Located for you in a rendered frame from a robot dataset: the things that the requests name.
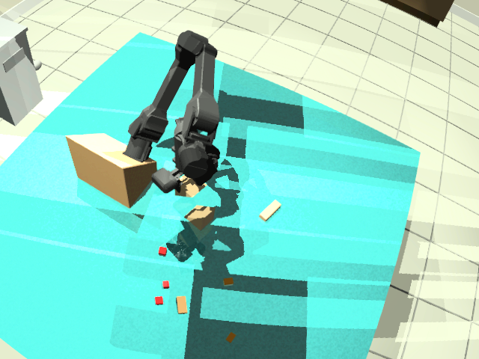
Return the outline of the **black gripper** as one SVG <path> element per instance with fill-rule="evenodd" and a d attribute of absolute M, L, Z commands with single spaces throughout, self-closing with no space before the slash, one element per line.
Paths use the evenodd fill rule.
<path fill-rule="evenodd" d="M 217 160 L 220 159 L 220 151 L 213 144 L 212 146 L 205 145 L 204 149 L 208 156 L 208 159 L 210 157 L 215 157 Z M 170 171 L 163 167 L 152 174 L 152 182 L 154 182 L 164 194 L 168 194 L 174 189 L 176 189 L 176 191 L 180 193 L 180 186 L 183 184 L 180 181 L 180 177 L 184 175 L 184 173 L 178 153 L 174 149 L 174 146 L 171 148 L 171 150 L 174 153 L 174 157 L 171 158 L 171 160 L 175 164 L 175 169 Z"/>

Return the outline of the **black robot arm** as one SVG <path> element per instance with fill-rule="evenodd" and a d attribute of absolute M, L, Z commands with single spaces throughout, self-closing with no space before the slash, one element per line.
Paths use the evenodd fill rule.
<path fill-rule="evenodd" d="M 204 146 L 212 146 L 219 124 L 219 105 L 214 98 L 215 60 L 218 49 L 209 39 L 191 30 L 177 38 L 175 59 L 158 90 L 154 101 L 144 108 L 130 125 L 131 135 L 125 156 L 140 163 L 148 160 L 151 144 L 158 143 L 168 125 L 167 110 L 195 64 L 192 98 L 186 105 L 184 117 L 175 119 L 174 149 L 178 153 L 183 173 L 196 185 L 211 179 L 219 166 L 215 157 L 208 156 Z M 198 130 L 207 133 L 202 135 Z"/>

